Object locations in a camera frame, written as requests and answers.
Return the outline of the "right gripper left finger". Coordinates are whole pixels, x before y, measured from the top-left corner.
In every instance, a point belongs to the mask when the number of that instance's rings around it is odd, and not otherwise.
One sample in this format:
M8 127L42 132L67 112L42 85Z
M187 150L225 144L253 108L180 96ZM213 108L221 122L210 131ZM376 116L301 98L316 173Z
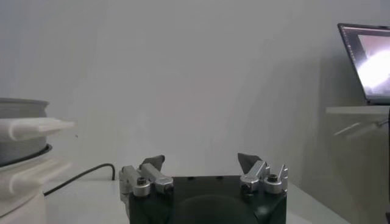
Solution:
M174 188L173 177L161 173L165 161L164 155L146 158L135 168L124 166L119 171L120 199L125 203L131 195L135 197L148 197L152 187L157 193L168 194Z

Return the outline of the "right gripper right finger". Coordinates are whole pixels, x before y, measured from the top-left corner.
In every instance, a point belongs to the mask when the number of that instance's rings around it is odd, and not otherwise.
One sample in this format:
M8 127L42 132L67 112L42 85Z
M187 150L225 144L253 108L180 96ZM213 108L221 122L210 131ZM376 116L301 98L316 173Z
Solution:
M253 194L261 188L268 194L284 194L288 190L288 168L284 164L277 174L271 173L268 163L257 155L238 153L243 175L240 188L245 194Z

